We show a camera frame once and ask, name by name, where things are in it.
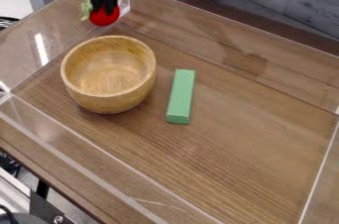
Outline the clear acrylic corner bracket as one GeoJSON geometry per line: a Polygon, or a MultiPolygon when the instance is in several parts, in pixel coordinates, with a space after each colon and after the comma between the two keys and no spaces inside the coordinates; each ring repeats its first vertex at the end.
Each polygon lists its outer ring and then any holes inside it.
{"type": "Polygon", "coordinates": [[[117,19],[122,18],[130,10],[130,2],[129,0],[117,0],[115,12],[117,19]]]}

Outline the red knitted fruit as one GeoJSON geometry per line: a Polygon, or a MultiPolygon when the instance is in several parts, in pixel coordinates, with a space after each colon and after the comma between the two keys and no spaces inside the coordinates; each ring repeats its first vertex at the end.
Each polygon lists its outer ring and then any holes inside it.
{"type": "Polygon", "coordinates": [[[110,7],[99,6],[97,9],[94,9],[89,0],[85,0],[81,3],[81,12],[81,20],[89,21],[98,27],[105,27],[113,24],[119,16],[119,8],[117,4],[111,5],[110,7]]]}

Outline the wooden bowl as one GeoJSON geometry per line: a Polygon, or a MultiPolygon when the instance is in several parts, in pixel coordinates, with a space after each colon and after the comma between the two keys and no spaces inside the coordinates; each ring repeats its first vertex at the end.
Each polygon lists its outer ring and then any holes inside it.
{"type": "Polygon", "coordinates": [[[156,57],[137,39],[101,36],[69,50],[59,71],[78,106],[93,113],[115,114],[146,98],[156,79],[156,57]]]}

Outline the green rectangular block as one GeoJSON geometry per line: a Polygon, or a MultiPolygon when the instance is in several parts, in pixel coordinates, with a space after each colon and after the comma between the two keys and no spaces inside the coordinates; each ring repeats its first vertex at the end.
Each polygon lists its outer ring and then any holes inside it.
{"type": "Polygon", "coordinates": [[[196,72],[193,70],[174,70],[165,113],[165,119],[169,123],[188,124],[190,121],[194,76],[196,72]]]}

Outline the clear acrylic enclosure wall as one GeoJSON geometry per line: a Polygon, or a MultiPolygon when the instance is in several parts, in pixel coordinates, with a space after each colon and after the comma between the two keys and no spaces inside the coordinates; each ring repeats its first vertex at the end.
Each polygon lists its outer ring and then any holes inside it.
{"type": "Polygon", "coordinates": [[[0,33],[0,150],[101,224],[339,224],[339,42],[204,0],[129,0],[117,22],[55,0],[0,33]],[[78,106],[61,62],[101,36],[156,57],[146,98],[78,106]],[[176,69],[190,121],[165,119],[176,69]]]}

